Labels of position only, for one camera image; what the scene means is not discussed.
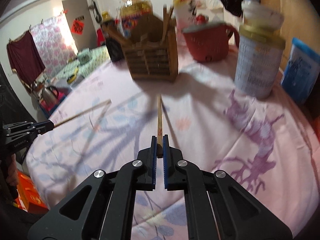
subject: gray door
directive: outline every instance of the gray door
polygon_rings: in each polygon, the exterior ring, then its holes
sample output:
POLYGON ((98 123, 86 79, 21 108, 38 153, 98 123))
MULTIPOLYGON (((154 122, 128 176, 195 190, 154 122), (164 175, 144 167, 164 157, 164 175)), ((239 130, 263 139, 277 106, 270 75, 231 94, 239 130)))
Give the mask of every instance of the gray door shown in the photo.
POLYGON ((75 19, 80 18, 80 21, 84 23, 82 34, 72 33, 78 51, 86 48, 95 49, 97 47, 97 33, 93 26, 87 0, 63 0, 62 5, 65 11, 68 10, 66 18, 70 30, 75 19))

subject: pink tablecloth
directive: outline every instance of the pink tablecloth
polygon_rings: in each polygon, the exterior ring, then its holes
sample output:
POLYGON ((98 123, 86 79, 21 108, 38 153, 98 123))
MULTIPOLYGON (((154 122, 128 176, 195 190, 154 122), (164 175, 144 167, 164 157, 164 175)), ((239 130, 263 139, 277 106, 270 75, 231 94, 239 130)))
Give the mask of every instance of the pink tablecloth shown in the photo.
MULTIPOLYGON (((295 236, 319 200, 311 161, 319 142, 310 125, 279 85, 265 101, 236 90, 235 52, 204 65, 188 53, 179 57, 174 84, 134 82, 125 62, 106 63, 64 100, 55 123, 108 98, 112 105, 34 141, 27 164, 41 197, 52 207, 93 171, 118 170, 150 147, 161 93, 170 145, 202 170, 227 171, 295 236)), ((132 239, 185 240, 183 193, 164 190, 162 160, 157 165, 156 190, 137 192, 132 239)))

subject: wooden chopstick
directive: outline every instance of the wooden chopstick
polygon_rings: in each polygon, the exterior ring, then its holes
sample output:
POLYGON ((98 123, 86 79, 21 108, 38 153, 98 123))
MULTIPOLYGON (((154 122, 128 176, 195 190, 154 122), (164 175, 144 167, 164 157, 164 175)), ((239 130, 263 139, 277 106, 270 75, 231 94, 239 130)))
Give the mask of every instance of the wooden chopstick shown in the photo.
POLYGON ((158 95, 158 134, 157 134, 157 158, 163 157, 163 135, 162 135, 162 103, 161 95, 158 95))
POLYGON ((86 114, 86 113, 88 113, 88 112, 90 112, 90 111, 92 111, 92 110, 94 110, 94 109, 97 109, 97 108, 99 108, 99 107, 101 107, 101 106, 103 106, 103 105, 110 105, 110 104, 111 104, 111 100, 110 100, 110 99, 108 99, 108 100, 106 100, 106 101, 103 101, 102 103, 99 103, 99 104, 97 104, 97 105, 95 105, 95 106, 93 106, 93 107, 90 107, 89 109, 84 110, 84 111, 82 111, 82 112, 79 113, 79 114, 76 114, 76 115, 74 115, 74 116, 72 116, 72 117, 67 118, 66 120, 63 120, 63 121, 60 122, 60 123, 55 124, 55 125, 54 125, 54 128, 57 128, 58 126, 66 123, 66 122, 69 122, 69 121, 71 121, 71 120, 73 120, 73 119, 75 119, 75 118, 77 118, 77 117, 79 117, 79 116, 81 116, 81 115, 83 115, 83 114, 86 114))

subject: hand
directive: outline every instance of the hand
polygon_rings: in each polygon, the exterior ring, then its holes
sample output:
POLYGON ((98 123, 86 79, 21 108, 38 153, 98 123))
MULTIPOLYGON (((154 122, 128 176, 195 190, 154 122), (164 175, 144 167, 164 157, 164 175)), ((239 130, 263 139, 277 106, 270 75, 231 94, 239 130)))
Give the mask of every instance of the hand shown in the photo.
POLYGON ((11 155, 11 160, 11 164, 8 167, 8 177, 6 181, 10 186, 17 186, 19 184, 19 179, 15 154, 11 155))

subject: can label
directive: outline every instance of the can label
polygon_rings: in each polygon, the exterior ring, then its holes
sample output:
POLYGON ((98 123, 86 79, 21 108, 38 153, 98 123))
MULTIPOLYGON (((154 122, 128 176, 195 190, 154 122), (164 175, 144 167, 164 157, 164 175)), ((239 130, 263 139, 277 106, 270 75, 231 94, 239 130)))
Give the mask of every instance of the can label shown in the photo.
POLYGON ((283 51, 240 36, 235 85, 257 98, 267 97, 279 70, 283 51))

